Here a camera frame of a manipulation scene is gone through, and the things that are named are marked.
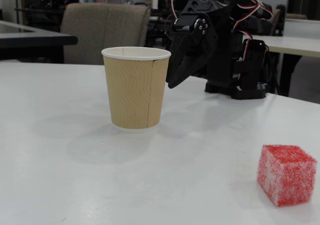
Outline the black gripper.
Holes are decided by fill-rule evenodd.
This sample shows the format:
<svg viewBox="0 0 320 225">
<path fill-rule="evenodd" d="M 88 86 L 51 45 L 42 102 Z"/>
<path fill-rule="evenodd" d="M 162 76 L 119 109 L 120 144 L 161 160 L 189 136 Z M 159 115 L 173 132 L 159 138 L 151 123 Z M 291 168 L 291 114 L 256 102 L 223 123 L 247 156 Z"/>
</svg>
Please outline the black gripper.
<svg viewBox="0 0 320 225">
<path fill-rule="evenodd" d="M 166 81 L 175 88 L 209 62 L 217 34 L 229 33 L 229 2 L 189 0 L 172 25 Z"/>
</svg>

